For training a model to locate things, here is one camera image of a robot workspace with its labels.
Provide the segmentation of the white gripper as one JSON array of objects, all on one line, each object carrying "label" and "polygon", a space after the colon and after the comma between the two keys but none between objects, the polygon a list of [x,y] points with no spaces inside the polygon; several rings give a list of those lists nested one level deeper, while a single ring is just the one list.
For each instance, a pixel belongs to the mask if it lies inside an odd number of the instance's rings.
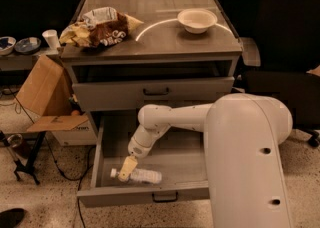
[{"label": "white gripper", "polygon": [[130,174],[138,165],[137,158],[145,158],[151,148],[147,146],[140,145],[134,138],[129,141],[128,153],[132,156],[127,156],[123,163],[123,166],[119,172],[118,179],[121,182],[125,182],[129,179]]}]

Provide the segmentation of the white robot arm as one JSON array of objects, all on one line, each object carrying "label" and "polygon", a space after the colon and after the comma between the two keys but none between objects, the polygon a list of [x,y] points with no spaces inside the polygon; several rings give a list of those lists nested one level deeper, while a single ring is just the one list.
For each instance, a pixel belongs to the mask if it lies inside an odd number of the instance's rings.
[{"label": "white robot arm", "polygon": [[293,228],[278,148],[293,121],[279,100],[234,93],[211,104],[150,104],[138,121],[119,180],[170,128],[201,132],[214,228]]}]

